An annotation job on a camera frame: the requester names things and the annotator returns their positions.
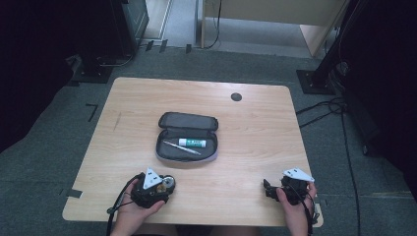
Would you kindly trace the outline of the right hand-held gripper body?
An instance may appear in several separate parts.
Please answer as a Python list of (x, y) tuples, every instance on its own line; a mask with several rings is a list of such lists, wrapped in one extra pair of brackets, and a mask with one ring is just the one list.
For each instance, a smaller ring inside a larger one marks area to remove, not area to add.
[(281, 189), (289, 203), (296, 206), (303, 202), (308, 195), (308, 183), (314, 183), (315, 179), (298, 167), (284, 170), (282, 174)]

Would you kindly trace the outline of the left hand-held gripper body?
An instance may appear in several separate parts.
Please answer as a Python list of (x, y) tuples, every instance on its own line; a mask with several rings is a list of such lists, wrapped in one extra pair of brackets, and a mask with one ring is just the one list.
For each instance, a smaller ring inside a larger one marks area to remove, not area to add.
[(156, 186), (162, 181), (159, 175), (150, 167), (137, 177), (138, 182), (131, 191), (131, 200), (139, 207), (150, 208), (155, 203), (169, 200), (165, 193), (158, 193)]

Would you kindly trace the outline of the correction tape dispenser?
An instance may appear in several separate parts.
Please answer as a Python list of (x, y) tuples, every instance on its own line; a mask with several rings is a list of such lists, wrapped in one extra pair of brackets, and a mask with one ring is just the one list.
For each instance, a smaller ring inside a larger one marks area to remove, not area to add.
[(156, 191), (158, 193), (166, 193), (166, 189), (175, 188), (176, 182), (174, 180), (162, 180), (157, 186)]

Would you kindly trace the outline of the silver pen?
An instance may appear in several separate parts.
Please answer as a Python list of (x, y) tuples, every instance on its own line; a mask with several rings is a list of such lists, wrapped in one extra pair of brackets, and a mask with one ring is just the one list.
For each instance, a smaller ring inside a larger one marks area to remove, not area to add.
[(190, 149), (190, 148), (186, 148), (186, 147), (181, 147), (181, 146), (178, 146), (178, 145), (172, 144), (172, 143), (170, 143), (170, 142), (168, 142), (168, 141), (162, 141), (162, 142), (163, 142), (164, 144), (166, 144), (166, 145), (169, 145), (169, 146), (174, 147), (174, 148), (181, 149), (181, 150), (183, 150), (183, 151), (185, 151), (185, 152), (188, 152), (188, 153), (191, 153), (191, 154), (195, 154), (195, 155), (201, 155), (201, 153), (200, 153), (200, 152), (198, 152), (198, 151), (196, 151), (196, 150), (193, 150), (193, 149)]

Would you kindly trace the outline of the white green glue stick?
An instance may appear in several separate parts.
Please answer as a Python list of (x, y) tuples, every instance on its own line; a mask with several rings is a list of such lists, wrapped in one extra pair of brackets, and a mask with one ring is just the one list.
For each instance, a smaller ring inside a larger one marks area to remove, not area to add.
[(207, 146), (206, 140), (181, 138), (178, 140), (178, 145), (186, 148), (205, 148)]

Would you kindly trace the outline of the dark grey zip pencil case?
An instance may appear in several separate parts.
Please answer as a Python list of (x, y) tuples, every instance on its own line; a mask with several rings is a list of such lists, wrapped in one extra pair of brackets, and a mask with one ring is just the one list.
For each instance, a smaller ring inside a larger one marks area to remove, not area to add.
[(208, 162), (217, 158), (216, 118), (181, 112), (165, 112), (158, 121), (155, 152), (161, 160)]

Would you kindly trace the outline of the person's left hand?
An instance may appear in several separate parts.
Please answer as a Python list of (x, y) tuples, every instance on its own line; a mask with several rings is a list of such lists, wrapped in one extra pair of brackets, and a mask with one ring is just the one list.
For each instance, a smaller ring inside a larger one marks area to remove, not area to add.
[(156, 235), (156, 227), (145, 223), (145, 221), (149, 216), (157, 213), (165, 205), (165, 202), (157, 202), (150, 208), (143, 208), (132, 203), (130, 194), (136, 183), (137, 180), (134, 180), (124, 192), (122, 205), (118, 209), (113, 229), (136, 231), (137, 235)]

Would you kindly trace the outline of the person's right hand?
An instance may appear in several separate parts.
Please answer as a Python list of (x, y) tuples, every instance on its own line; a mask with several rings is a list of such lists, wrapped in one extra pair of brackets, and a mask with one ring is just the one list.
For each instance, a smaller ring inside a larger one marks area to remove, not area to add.
[(307, 191), (309, 193), (309, 197), (307, 197), (302, 204), (293, 206), (287, 200), (282, 189), (276, 190), (279, 202), (284, 210), (285, 222), (289, 232), (290, 230), (303, 230), (309, 232), (309, 221), (307, 216), (312, 216), (314, 212), (314, 199), (317, 194), (315, 184), (309, 182)]

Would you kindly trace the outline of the black stand with base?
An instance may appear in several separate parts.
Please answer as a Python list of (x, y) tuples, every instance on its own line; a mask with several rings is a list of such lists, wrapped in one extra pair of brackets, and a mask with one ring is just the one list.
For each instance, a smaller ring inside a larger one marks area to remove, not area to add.
[[(313, 56), (317, 56), (320, 49), (324, 46), (331, 30), (339, 27), (339, 33), (342, 34), (341, 23), (343, 22), (346, 9), (350, 0), (338, 0), (330, 12), (330, 17), (325, 20), (323, 26), (301, 25), (300, 30), (303, 33), (307, 46)], [(322, 63), (315, 71), (297, 70), (297, 77), (306, 94), (334, 94), (334, 88), (329, 78), (329, 72), (333, 67), (333, 59), (338, 56), (340, 35), (335, 39)]]

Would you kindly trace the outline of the dark curtain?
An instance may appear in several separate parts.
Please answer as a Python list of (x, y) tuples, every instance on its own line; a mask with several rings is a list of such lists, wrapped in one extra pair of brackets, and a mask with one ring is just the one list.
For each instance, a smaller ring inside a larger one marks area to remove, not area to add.
[(377, 128), (369, 143), (417, 201), (417, 0), (358, 0), (340, 49), (347, 90)]
[(0, 153), (23, 139), (73, 76), (58, 0), (0, 0)]

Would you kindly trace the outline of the black cabinet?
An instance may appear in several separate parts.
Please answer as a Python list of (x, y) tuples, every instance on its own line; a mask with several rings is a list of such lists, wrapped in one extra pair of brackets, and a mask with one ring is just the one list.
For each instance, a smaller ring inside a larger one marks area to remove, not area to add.
[(135, 55), (149, 23), (146, 0), (111, 0), (111, 4), (117, 31), (117, 55)]

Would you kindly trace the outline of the light wooden desk panel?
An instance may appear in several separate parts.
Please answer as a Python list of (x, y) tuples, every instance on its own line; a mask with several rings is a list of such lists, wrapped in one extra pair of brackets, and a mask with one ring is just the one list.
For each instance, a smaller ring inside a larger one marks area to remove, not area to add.
[(350, 0), (203, 0), (201, 48), (206, 18), (299, 25), (310, 54), (319, 55), (330, 31), (344, 17)]

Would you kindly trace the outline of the black stand base plate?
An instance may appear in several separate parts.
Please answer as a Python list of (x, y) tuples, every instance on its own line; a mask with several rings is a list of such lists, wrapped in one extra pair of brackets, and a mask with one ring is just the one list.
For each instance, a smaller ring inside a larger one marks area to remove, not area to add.
[(106, 84), (112, 73), (112, 68), (102, 65), (98, 59), (91, 55), (79, 55), (80, 63), (77, 66), (72, 82)]

